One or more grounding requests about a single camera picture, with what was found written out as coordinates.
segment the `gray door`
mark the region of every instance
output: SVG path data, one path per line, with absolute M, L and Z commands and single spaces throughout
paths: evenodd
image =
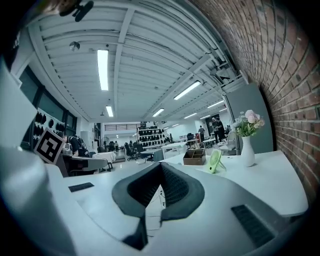
M 255 83 L 242 86 L 238 90 L 228 93 L 226 96 L 228 107 L 234 118 L 240 115 L 240 112 L 253 110 L 265 120 L 265 125 L 251 136 L 250 141 L 254 153 L 265 153 L 274 150 L 273 133 L 271 122 L 264 99 Z M 242 151 L 243 141 L 239 138 L 239 146 Z

